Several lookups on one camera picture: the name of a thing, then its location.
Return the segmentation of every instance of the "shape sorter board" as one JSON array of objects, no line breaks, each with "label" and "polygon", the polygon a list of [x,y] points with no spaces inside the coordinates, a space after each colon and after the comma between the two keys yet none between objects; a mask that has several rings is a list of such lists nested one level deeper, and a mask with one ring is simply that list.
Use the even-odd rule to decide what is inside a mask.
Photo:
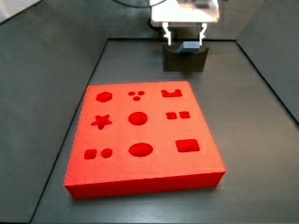
[{"label": "shape sorter board", "polygon": [[214,187],[224,173],[187,81],[88,86],[64,180],[73,199]]}]

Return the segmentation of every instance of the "rectangular hole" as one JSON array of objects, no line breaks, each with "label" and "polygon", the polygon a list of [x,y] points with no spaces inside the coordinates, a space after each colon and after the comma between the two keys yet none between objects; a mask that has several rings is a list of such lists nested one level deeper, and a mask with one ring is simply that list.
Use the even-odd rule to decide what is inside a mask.
[{"label": "rectangular hole", "polygon": [[179,152],[191,152],[200,150],[200,146],[196,139],[178,140],[175,143]]}]

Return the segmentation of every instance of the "small square hole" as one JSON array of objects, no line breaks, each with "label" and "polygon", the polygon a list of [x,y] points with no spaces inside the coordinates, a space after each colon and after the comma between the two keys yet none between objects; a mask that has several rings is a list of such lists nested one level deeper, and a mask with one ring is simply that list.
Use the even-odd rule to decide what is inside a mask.
[{"label": "small square hole", "polygon": [[97,156],[97,150],[85,150],[84,159],[93,159]]},{"label": "small square hole", "polygon": [[178,118],[178,117],[176,117],[176,114],[175,114],[173,112],[165,113],[165,116],[167,116],[167,119],[168,119],[168,120],[173,120],[173,119]]}]

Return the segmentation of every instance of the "cutout hole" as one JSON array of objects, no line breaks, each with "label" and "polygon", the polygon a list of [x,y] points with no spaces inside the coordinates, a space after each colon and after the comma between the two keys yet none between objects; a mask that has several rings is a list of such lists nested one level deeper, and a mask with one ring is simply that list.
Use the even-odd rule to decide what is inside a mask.
[{"label": "cutout hole", "polygon": [[100,130],[105,128],[107,125],[112,124],[112,122],[108,120],[109,115],[96,115],[96,121],[91,124],[91,126],[97,126]]},{"label": "cutout hole", "polygon": [[180,89],[175,89],[173,92],[168,92],[165,90],[161,90],[161,94],[163,94],[163,97],[180,97],[180,96],[183,96],[183,93],[182,93]]},{"label": "cutout hole", "polygon": [[167,119],[168,119],[168,120],[173,120],[173,119],[178,118],[178,117],[176,117],[176,114],[175,114],[173,112],[165,113],[165,116],[167,116]]},{"label": "cutout hole", "polygon": [[137,102],[137,101],[140,101],[140,97],[139,96],[135,96],[133,97],[133,100]]},{"label": "cutout hole", "polygon": [[147,123],[147,114],[144,112],[135,112],[133,114],[131,114],[131,116],[128,117],[128,121],[133,124],[133,125],[143,125]]},{"label": "cutout hole", "polygon": [[103,92],[97,94],[97,101],[99,102],[108,102],[112,100],[112,94],[109,92]]},{"label": "cutout hole", "polygon": [[100,152],[100,156],[103,158],[109,158],[112,156],[112,150],[111,149],[104,149],[101,152]]},{"label": "cutout hole", "polygon": [[84,159],[93,159],[97,156],[97,150],[85,150]]},{"label": "cutout hole", "polygon": [[191,152],[200,150],[199,143],[195,139],[178,140],[175,143],[179,152]]},{"label": "cutout hole", "polygon": [[153,147],[148,143],[136,143],[129,147],[128,152],[135,157],[145,157],[153,152]]},{"label": "cutout hole", "polygon": [[180,118],[182,118],[182,119],[188,119],[188,118],[191,118],[191,114],[190,114],[190,112],[188,112],[188,111],[183,111],[183,112],[180,112]]}]

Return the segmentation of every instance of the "gray floor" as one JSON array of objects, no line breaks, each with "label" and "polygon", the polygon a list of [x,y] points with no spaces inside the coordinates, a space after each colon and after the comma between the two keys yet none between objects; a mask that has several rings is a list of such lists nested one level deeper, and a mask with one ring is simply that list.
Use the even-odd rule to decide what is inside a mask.
[{"label": "gray floor", "polygon": [[298,222],[299,130],[234,42],[206,42],[203,73],[164,73],[161,44],[108,41],[91,83],[188,81],[228,173],[216,189],[73,200],[63,187],[72,122],[33,223]]},{"label": "gray floor", "polygon": [[299,1],[267,1],[238,43],[299,123]]}]

